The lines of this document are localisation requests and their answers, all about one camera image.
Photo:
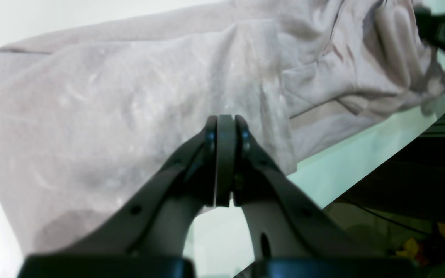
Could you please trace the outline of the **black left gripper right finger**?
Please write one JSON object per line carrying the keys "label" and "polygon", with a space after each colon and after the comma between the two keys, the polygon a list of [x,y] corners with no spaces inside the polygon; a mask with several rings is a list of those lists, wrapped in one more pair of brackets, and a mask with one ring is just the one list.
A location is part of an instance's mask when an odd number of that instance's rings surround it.
{"label": "black left gripper right finger", "polygon": [[235,116],[235,204],[252,239],[253,278],[417,278],[413,263],[359,244],[281,172]]}

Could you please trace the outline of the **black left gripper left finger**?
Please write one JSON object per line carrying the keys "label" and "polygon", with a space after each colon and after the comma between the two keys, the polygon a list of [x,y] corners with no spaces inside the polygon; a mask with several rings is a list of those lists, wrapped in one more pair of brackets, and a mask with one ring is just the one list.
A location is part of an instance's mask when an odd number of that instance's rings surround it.
{"label": "black left gripper left finger", "polygon": [[232,117],[210,116],[103,225],[53,253],[28,257],[20,278],[193,278],[182,257],[204,206],[229,206]]}

